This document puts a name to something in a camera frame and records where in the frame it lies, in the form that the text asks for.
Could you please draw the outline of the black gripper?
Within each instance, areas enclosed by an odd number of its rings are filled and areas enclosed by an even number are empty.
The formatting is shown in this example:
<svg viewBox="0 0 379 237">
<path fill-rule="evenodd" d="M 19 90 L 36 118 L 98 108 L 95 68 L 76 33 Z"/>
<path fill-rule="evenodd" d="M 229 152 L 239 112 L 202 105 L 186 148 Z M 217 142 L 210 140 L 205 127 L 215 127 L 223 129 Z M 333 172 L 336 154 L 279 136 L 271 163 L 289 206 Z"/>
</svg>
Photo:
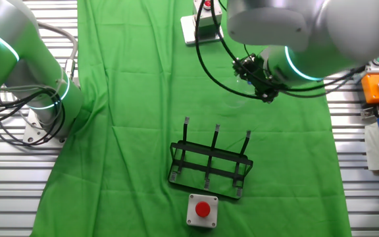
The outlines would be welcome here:
<svg viewBox="0 0 379 237">
<path fill-rule="evenodd" d="M 247 82 L 247 93 L 255 93 L 261 101 L 272 103 L 279 91 L 265 83 L 267 72 L 262 68 L 263 63 L 261 58 L 248 55 L 233 61 L 232 68 L 235 76 L 241 76 L 241 79 Z"/>
</svg>

